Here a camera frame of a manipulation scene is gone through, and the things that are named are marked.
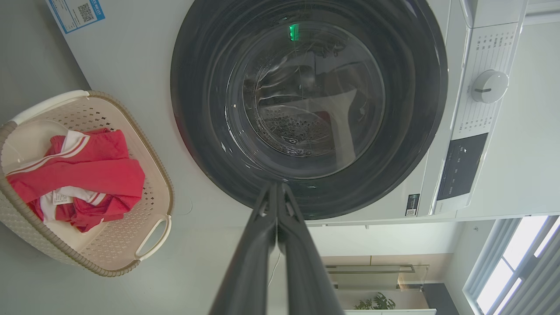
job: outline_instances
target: potted plant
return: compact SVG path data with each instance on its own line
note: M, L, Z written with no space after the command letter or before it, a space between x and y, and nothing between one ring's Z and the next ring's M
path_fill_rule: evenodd
M373 301L372 299L360 300L360 304L354 305L354 309L395 309L395 302L388 299L383 293L377 292Z

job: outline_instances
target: washing machine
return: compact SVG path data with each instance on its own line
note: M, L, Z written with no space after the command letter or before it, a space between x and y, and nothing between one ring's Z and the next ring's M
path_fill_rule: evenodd
M310 225L453 217L475 190L526 1L47 0L142 126L185 225L286 182Z

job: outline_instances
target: white cabinet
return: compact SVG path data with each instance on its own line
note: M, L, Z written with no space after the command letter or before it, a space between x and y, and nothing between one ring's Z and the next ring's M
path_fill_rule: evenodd
M374 309L370 311L349 309L344 312L346 315L435 315L436 309Z

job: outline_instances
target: power cord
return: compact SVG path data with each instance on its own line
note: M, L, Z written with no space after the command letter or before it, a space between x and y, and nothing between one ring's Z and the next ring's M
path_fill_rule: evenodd
M272 274L270 275L270 281L268 281L268 286L270 286L270 284L272 283L272 278L274 277L274 272L276 271L276 267L278 267L278 263L280 262L280 255L282 254L282 252L280 252L278 254L278 259L276 260L276 265L274 265L274 269L272 270Z

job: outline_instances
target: laundry basket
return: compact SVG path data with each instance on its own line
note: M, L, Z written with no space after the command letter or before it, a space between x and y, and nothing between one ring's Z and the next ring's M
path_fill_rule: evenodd
M101 223L80 233L69 223L55 221L46 225L19 198L6 179L18 128L37 121L55 122L66 129L120 129L127 141L130 157L139 161L146 180L143 198L121 220ZM107 277L126 274L141 260L154 254L171 230L173 190L152 146L142 130L119 101L97 91L73 91L46 100L16 116L0 128L0 221L22 239L58 261L81 265ZM142 249L156 227L165 221L159 241Z

